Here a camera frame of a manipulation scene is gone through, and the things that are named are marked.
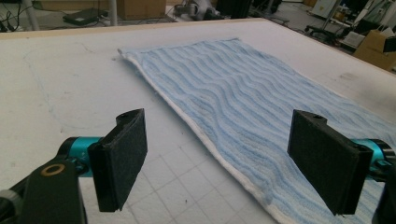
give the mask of floor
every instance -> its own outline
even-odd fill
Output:
[[[41,10],[35,7],[35,14],[38,20],[38,24],[40,26],[40,30],[53,30],[53,29],[73,29],[73,28],[80,28],[76,25],[66,23],[63,21],[63,16],[68,13],[73,13],[74,11],[48,11],[48,10]],[[304,28],[307,25],[313,25],[317,27],[321,27],[322,24],[325,22],[323,18],[312,16],[309,11],[312,7],[308,7],[301,3],[294,3],[294,2],[283,2],[278,11],[274,14],[278,17],[285,18],[289,20],[287,26],[290,29],[295,31],[304,32]],[[0,19],[3,21],[4,25],[7,26],[7,21],[12,26],[17,26],[19,24],[18,31],[30,31],[32,28],[30,26],[29,21],[27,20],[26,13],[23,11],[24,8],[21,8],[20,16],[18,16],[18,4],[4,4],[0,5]],[[165,19],[150,19],[150,20],[138,20],[138,21],[123,21],[119,20],[119,25],[137,25],[137,24],[148,24],[148,23],[158,23],[158,22],[172,22],[176,19],[172,15],[172,8],[167,7],[167,18]],[[92,26],[108,26],[109,22],[108,19],[102,18],[99,22],[94,22],[92,24],[87,25],[86,27]],[[326,29],[330,31],[337,31],[340,30],[342,26],[338,24],[329,24]]]

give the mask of blue striped towel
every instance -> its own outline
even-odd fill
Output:
[[[119,52],[278,222],[371,222],[383,185],[366,180],[356,214],[335,217],[287,153],[292,111],[393,148],[394,124],[239,39]]]

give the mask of white table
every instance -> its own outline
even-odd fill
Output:
[[[103,136],[146,109],[148,156],[122,212],[101,214],[80,179],[91,223],[274,223],[176,113],[117,53],[237,36],[302,75],[396,122],[396,77],[265,20],[183,22],[0,35],[0,189],[50,160],[69,136]]]

